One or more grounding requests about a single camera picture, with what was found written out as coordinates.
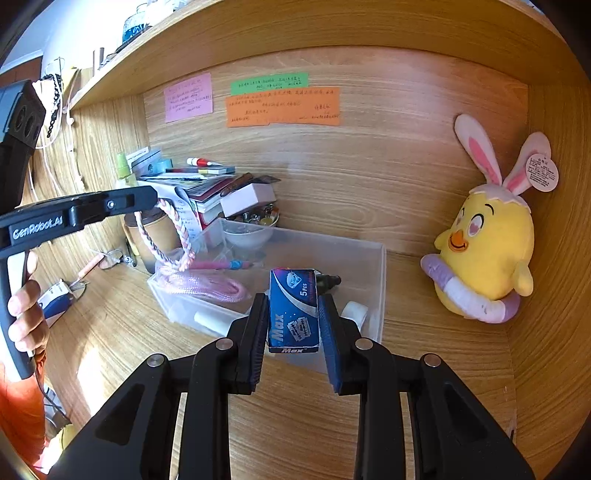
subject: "pink bunny ear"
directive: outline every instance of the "pink bunny ear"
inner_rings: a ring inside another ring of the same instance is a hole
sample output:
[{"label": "pink bunny ear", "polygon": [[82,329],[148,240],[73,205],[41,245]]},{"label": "pink bunny ear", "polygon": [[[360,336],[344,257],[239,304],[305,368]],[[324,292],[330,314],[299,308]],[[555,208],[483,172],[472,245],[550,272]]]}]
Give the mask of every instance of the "pink bunny ear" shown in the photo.
[{"label": "pink bunny ear", "polygon": [[503,182],[503,186],[513,195],[521,195],[531,187],[531,183],[525,174],[525,163],[535,153],[551,158],[550,141],[542,132],[535,132],[527,137],[523,147],[521,147],[515,167]]},{"label": "pink bunny ear", "polygon": [[457,139],[484,174],[486,182],[501,185],[501,171],[496,162],[495,150],[482,125],[464,113],[456,118],[454,128]]}]

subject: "stack of books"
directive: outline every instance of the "stack of books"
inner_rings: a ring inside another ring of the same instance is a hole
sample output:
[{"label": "stack of books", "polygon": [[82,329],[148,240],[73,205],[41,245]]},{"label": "stack of books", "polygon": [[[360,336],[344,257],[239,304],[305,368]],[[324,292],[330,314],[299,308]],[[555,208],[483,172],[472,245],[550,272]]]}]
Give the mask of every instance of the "stack of books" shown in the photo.
[{"label": "stack of books", "polygon": [[223,215],[220,193],[235,180],[235,171],[235,167],[212,163],[207,166],[167,168],[163,173],[143,175],[138,180],[167,186],[169,189],[172,187],[176,196],[190,206],[200,229],[204,229]]}]

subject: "orange shirt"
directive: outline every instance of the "orange shirt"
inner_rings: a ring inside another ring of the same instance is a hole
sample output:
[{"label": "orange shirt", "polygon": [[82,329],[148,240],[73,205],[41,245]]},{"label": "orange shirt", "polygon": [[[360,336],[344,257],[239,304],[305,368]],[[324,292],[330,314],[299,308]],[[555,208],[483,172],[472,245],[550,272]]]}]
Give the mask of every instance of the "orange shirt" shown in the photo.
[{"label": "orange shirt", "polygon": [[[45,352],[36,358],[37,374],[43,385]],[[20,382],[6,379],[4,365],[0,363],[0,428],[25,463],[33,465],[45,447],[45,409],[43,394],[35,375]],[[34,470],[42,479],[41,472]]]}]

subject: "pink-white braided cord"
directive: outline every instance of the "pink-white braided cord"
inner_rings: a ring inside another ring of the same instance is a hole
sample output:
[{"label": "pink-white braided cord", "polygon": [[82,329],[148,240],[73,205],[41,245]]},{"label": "pink-white braided cord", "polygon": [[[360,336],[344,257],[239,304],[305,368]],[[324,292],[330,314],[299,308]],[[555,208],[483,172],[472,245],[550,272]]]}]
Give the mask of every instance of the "pink-white braided cord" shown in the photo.
[{"label": "pink-white braided cord", "polygon": [[201,295],[227,303],[237,303],[250,296],[240,282],[218,273],[205,270],[178,272],[167,265],[158,273],[158,282],[168,293]]},{"label": "pink-white braided cord", "polygon": [[135,220],[138,224],[139,234],[152,255],[155,256],[157,260],[160,260],[163,264],[182,272],[188,269],[189,265],[193,262],[193,260],[195,260],[195,252],[193,251],[193,247],[191,247],[189,232],[187,232],[183,221],[180,219],[177,211],[168,200],[158,199],[156,206],[166,213],[166,215],[168,215],[168,217],[173,221],[174,227],[176,228],[178,237],[181,241],[181,246],[183,247],[183,256],[181,260],[172,260],[158,248],[158,245],[156,245],[150,238],[148,232],[142,224],[141,212],[135,212]]},{"label": "pink-white braided cord", "polygon": [[183,257],[181,260],[175,261],[166,256],[150,238],[144,228],[141,213],[135,212],[135,219],[138,223],[138,230],[142,240],[153,256],[162,263],[162,266],[158,269],[158,282],[160,285],[168,293],[202,295],[227,303],[237,303],[246,300],[250,294],[240,282],[227,278],[224,275],[189,270],[191,263],[195,260],[195,252],[191,246],[189,232],[187,232],[183,221],[168,200],[158,199],[156,206],[173,221],[181,241],[181,246],[183,247]]}]

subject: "plush toy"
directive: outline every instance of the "plush toy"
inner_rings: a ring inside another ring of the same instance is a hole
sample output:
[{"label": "plush toy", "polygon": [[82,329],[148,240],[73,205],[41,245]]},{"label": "plush toy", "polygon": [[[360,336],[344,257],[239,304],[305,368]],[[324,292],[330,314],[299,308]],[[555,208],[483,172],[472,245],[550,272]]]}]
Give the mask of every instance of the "plush toy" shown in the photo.
[{"label": "plush toy", "polygon": [[455,131],[486,184],[470,191],[452,227],[435,240],[441,253],[423,257],[421,267],[452,312],[487,323],[506,322],[516,314],[520,296],[529,296],[534,289],[528,268],[534,224],[519,195],[531,187],[527,160],[536,153],[550,158],[550,142],[541,132],[531,134],[503,181],[482,126],[471,116],[460,115]]}]

